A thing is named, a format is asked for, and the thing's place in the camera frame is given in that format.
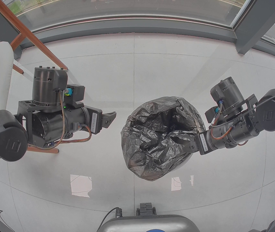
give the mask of gray window frame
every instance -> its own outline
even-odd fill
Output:
[[[56,25],[34,31],[34,34],[43,43],[105,33],[180,34],[232,42],[240,54],[245,54],[253,48],[275,56],[275,44],[262,39],[273,24],[275,24],[275,0],[251,0],[232,29],[180,18],[109,16],[76,21],[69,25]],[[32,43],[27,39],[20,44],[21,48],[31,46]]]

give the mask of blue circle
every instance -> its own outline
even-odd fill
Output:
[[[147,232],[165,232],[163,230],[158,230],[158,229],[154,229],[154,230],[148,230]]]

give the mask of trash bag liner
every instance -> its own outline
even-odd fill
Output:
[[[205,131],[198,111],[180,97],[161,97],[139,106],[121,131],[128,169],[153,181],[179,166],[192,153],[186,143]]]

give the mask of black plastic bag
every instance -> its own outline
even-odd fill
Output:
[[[121,147],[128,169],[153,181],[179,166],[192,153],[185,148],[205,131],[198,111],[180,97],[161,97],[139,106],[121,131]]]

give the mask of white label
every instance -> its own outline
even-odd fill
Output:
[[[201,141],[202,141],[202,146],[203,146],[204,151],[205,152],[208,151],[208,147],[207,147],[207,144],[206,144],[204,134],[200,134],[200,138],[201,138]]]
[[[98,114],[96,114],[96,113],[92,114],[91,129],[90,130],[93,133],[96,131],[97,117],[98,117]]]

